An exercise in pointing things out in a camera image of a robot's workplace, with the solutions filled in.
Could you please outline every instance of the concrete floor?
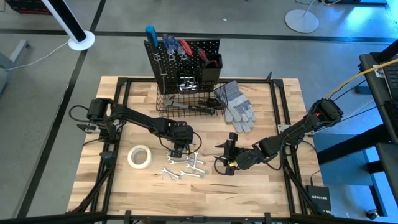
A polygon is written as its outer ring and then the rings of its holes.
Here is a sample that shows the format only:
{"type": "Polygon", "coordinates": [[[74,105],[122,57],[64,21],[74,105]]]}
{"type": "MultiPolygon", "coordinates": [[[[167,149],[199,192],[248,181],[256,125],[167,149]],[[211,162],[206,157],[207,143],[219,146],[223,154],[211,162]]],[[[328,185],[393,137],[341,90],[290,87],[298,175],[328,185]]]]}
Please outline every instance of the concrete floor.
{"type": "MultiPolygon", "coordinates": [[[[99,2],[67,1],[85,29],[90,27],[99,2]]],[[[290,30],[284,22],[285,14],[291,9],[305,9],[305,6],[293,0],[114,0],[106,2],[96,30],[142,32],[146,25],[153,24],[159,32],[303,36],[290,30]]],[[[398,37],[397,17],[390,8],[326,7],[316,3],[311,11],[319,18],[320,26],[308,35],[398,37]]],[[[27,39],[33,46],[21,64],[33,62],[67,41],[66,36],[2,34],[1,29],[61,30],[61,27],[52,16],[18,14],[9,8],[1,12],[0,52],[9,55],[19,39],[27,39]]],[[[87,53],[68,108],[88,105],[95,97],[103,75],[151,75],[143,40],[143,37],[97,37],[87,53]]],[[[375,42],[222,39],[222,76],[264,77],[273,71],[274,77],[299,78],[309,108],[316,99],[358,72],[356,66],[360,54],[380,51],[386,46],[387,43],[375,42]]],[[[38,64],[18,69],[0,99],[1,152],[6,155],[0,164],[0,169],[6,170],[0,172],[0,219],[15,215],[78,56],[78,52],[63,47],[38,64]]],[[[360,81],[355,80],[346,88],[360,81]]],[[[338,104],[346,115],[374,105],[371,96],[353,93],[340,99],[338,104]]],[[[374,123],[366,122],[368,115],[377,118],[377,114],[364,114],[323,133],[360,133],[374,126],[374,123]]],[[[65,211],[84,138],[76,122],[66,115],[29,216],[65,211]]]]}

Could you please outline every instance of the masking tape roll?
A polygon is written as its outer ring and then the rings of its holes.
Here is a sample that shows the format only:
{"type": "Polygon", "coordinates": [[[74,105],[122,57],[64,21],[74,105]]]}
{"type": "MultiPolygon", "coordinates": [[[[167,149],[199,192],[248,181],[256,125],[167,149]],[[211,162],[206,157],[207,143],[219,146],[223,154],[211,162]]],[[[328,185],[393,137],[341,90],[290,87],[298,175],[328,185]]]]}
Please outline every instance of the masking tape roll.
{"type": "Polygon", "coordinates": [[[152,154],[150,153],[150,150],[149,150],[148,147],[143,146],[143,145],[138,145],[138,146],[134,146],[129,151],[129,154],[127,156],[127,160],[129,161],[130,166],[132,166],[133,168],[145,169],[145,168],[149,167],[150,163],[152,162],[152,154]],[[136,154],[138,152],[142,152],[142,151],[146,151],[147,159],[142,164],[136,164],[135,161],[134,161],[134,157],[136,156],[136,154]]]}

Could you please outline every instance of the work glove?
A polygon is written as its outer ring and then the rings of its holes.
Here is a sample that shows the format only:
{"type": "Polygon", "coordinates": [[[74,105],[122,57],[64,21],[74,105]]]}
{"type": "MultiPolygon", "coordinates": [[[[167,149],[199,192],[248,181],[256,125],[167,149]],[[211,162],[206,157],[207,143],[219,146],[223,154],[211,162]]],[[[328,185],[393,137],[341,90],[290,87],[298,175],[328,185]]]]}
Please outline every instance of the work glove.
{"type": "MultiPolygon", "coordinates": [[[[256,115],[254,115],[253,105],[240,92],[236,81],[229,82],[224,87],[228,102],[224,115],[225,121],[232,123],[237,133],[249,133],[257,120],[256,115]]],[[[221,98],[221,95],[223,95],[222,91],[222,88],[215,90],[216,96],[221,98]]]]}

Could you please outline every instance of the wooden tabletop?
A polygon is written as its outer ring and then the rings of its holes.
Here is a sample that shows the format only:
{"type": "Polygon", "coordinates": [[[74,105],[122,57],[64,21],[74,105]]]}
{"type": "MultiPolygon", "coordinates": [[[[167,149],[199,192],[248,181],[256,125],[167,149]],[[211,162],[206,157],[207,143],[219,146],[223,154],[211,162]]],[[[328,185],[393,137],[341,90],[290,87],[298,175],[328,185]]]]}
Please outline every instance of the wooden tabletop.
{"type": "MultiPolygon", "coordinates": [[[[113,98],[118,77],[102,77],[97,97],[113,98]]],[[[302,119],[305,106],[299,80],[285,78],[285,93],[292,123],[302,119]]],[[[254,142],[276,135],[271,92],[268,84],[240,84],[240,90],[254,106],[257,121],[250,133],[239,134],[237,146],[251,147],[254,142]]],[[[129,93],[128,107],[152,117],[159,117],[155,108],[156,83],[133,83],[129,93]]],[[[280,117],[283,122],[283,110],[277,91],[280,117]]],[[[160,177],[160,169],[165,166],[172,172],[189,171],[184,164],[171,165],[165,158],[165,149],[159,139],[148,130],[127,124],[123,128],[116,171],[114,175],[108,213],[124,215],[131,210],[135,215],[178,215],[178,216],[219,216],[219,217],[262,217],[270,212],[272,217],[289,217],[289,208],[282,171],[274,171],[264,164],[257,164],[248,170],[239,170],[235,176],[219,175],[214,171],[214,156],[222,155],[223,149],[215,148],[228,139],[229,132],[234,132],[224,117],[173,118],[186,121],[197,132],[203,145],[198,151],[198,159],[206,162],[200,165],[210,172],[204,179],[183,177],[174,182],[169,176],[160,177]],[[146,145],[152,152],[152,164],[144,169],[133,169],[127,154],[136,145],[146,145]]],[[[96,139],[97,134],[88,134],[86,141],[96,139]]],[[[313,143],[312,138],[305,138],[313,143]]],[[[100,163],[99,153],[103,143],[87,144],[81,153],[68,210],[74,209],[91,190],[100,163]]],[[[308,144],[301,144],[297,151],[303,184],[310,183],[312,173],[319,170],[315,151],[308,144]]],[[[270,162],[279,165],[279,157],[270,162]]],[[[314,182],[322,185],[320,173],[314,175],[314,182]]],[[[296,211],[299,212],[299,200],[296,189],[293,189],[296,211]]],[[[99,209],[103,201],[104,190],[100,193],[99,209]]]]}

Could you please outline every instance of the blue screwdriver handle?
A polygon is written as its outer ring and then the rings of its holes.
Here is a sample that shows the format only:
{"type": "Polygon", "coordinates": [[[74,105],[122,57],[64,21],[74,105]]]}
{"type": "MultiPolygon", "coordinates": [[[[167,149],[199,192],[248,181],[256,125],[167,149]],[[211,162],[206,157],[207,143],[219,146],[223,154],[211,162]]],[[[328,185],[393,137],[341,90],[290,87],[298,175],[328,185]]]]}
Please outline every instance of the blue screwdriver handle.
{"type": "Polygon", "coordinates": [[[145,28],[145,33],[147,34],[147,38],[150,46],[152,47],[152,51],[154,54],[159,52],[159,43],[157,41],[156,30],[155,27],[149,25],[145,28]]]}

